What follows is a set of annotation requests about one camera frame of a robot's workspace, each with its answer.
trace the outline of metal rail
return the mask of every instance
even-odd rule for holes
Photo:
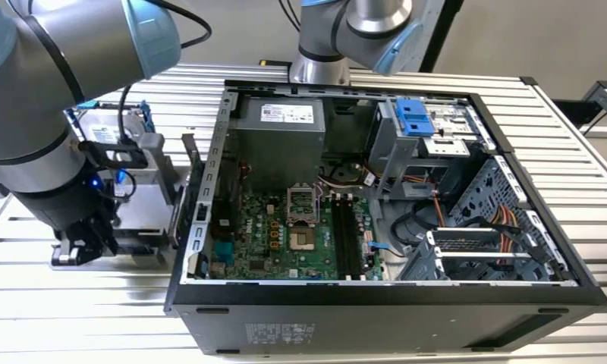
[[[153,106],[176,165],[180,137],[193,133],[207,158],[224,79],[283,82],[283,67],[180,65],[132,88]],[[479,93],[516,149],[555,217],[607,294],[607,164],[537,86],[515,77],[354,71],[354,86]],[[103,100],[119,100],[119,93]],[[52,271],[52,232],[14,199],[0,202],[0,362],[220,362],[197,350],[179,318],[164,317],[167,271]],[[245,362],[607,362],[607,311],[511,354],[414,357],[273,356]]]

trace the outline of green circuit board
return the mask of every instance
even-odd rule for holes
[[[239,232],[233,242],[233,260],[213,278],[336,280],[338,264],[332,234],[330,199],[320,200],[319,222],[314,227],[288,226],[287,194],[245,194],[241,197]],[[371,226],[367,201],[354,204],[362,227]],[[364,233],[358,232],[359,251],[367,263]],[[371,255],[372,267],[363,272],[367,280],[382,280],[379,254]]]

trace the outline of barcode label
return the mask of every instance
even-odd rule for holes
[[[314,124],[312,105],[264,104],[261,106],[261,121]]]

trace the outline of robotic arm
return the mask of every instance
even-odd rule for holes
[[[79,2],[22,19],[0,9],[0,182],[56,237],[89,250],[69,264],[96,259],[104,248],[116,254],[117,245],[115,201],[63,110],[179,59],[171,16],[144,0]],[[52,263],[68,264],[67,253]]]
[[[302,3],[291,82],[348,84],[346,57],[382,74],[400,70],[420,33],[411,0]],[[79,143],[63,110],[175,66],[180,49],[168,11],[145,0],[75,2],[22,18],[0,9],[0,182],[72,242],[52,264],[80,265],[105,249],[117,253],[117,202],[97,173],[117,163]],[[109,150],[128,154],[121,167],[144,167],[136,145]]]
[[[291,82],[348,85],[346,58],[379,74],[400,71],[423,28],[411,13],[412,0],[303,0]]]

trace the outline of power supply label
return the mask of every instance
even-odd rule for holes
[[[310,344],[315,324],[245,324],[249,344]]]
[[[315,124],[312,105],[264,104],[261,106],[261,121]]]

